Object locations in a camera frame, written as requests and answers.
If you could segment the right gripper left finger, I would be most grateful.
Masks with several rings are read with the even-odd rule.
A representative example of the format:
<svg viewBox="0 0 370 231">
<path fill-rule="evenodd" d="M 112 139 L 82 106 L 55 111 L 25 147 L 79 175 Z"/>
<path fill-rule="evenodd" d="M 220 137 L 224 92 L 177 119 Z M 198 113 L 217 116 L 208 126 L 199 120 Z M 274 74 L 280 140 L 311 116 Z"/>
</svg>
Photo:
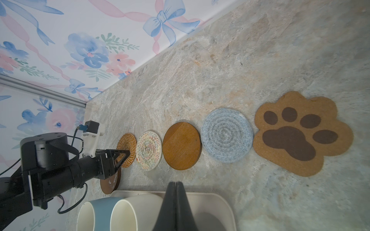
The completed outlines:
<svg viewBox="0 0 370 231">
<path fill-rule="evenodd" d="M 154 231 L 176 230 L 176 183 L 168 184 Z"/>
</svg>

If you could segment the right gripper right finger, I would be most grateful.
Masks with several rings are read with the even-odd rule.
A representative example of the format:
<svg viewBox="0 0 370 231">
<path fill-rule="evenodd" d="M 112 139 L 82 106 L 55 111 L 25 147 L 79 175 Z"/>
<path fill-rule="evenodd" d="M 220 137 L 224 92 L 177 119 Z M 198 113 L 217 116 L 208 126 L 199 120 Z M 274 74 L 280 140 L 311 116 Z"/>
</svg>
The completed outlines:
<svg viewBox="0 0 370 231">
<path fill-rule="evenodd" d="M 198 231 L 182 182 L 176 183 L 176 230 Z"/>
</svg>

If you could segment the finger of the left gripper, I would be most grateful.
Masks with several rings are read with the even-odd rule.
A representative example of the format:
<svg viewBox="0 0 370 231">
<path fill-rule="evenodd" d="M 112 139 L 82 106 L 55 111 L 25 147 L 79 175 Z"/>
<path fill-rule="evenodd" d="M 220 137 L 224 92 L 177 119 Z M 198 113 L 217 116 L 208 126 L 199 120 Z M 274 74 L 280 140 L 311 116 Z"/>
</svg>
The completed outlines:
<svg viewBox="0 0 370 231">
<path fill-rule="evenodd" d="M 108 160 L 114 167 L 121 167 L 123 162 L 130 156 L 129 150 L 106 149 Z"/>
</svg>

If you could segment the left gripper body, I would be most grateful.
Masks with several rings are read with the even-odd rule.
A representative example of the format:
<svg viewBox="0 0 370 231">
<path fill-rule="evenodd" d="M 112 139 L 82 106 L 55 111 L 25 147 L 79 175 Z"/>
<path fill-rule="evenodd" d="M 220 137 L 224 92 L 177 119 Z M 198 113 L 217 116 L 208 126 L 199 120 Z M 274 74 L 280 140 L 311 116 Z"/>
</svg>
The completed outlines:
<svg viewBox="0 0 370 231">
<path fill-rule="evenodd" d="M 79 173 L 83 181 L 92 178 L 106 180 L 117 173 L 116 150 L 98 150 L 96 156 L 78 160 Z"/>
</svg>

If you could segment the cork paw coaster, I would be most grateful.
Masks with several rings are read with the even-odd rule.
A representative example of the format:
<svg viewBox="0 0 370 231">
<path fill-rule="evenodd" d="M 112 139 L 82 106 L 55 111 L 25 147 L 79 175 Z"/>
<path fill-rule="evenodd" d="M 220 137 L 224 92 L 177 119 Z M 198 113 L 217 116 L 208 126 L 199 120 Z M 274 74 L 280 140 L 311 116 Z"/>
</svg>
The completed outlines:
<svg viewBox="0 0 370 231">
<path fill-rule="evenodd" d="M 259 131 L 253 148 L 289 172 L 313 176 L 321 171 L 325 156 L 341 155 L 352 145 L 353 132 L 337 114 L 329 98 L 307 99 L 296 91 L 287 92 L 256 111 L 254 123 Z"/>
</svg>

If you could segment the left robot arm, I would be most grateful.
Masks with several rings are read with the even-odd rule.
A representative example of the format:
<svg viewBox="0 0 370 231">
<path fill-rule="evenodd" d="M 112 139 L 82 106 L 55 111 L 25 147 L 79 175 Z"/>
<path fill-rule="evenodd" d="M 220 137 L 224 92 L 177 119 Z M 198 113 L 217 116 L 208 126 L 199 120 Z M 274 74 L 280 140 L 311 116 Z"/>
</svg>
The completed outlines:
<svg viewBox="0 0 370 231">
<path fill-rule="evenodd" d="M 20 142 L 21 166 L 10 177 L 1 177 L 1 230 L 34 207 L 71 188 L 82 188 L 93 178 L 105 180 L 116 174 L 130 156 L 129 150 L 98 149 L 95 157 L 80 157 L 68 144 L 68 135 L 46 133 Z"/>
</svg>

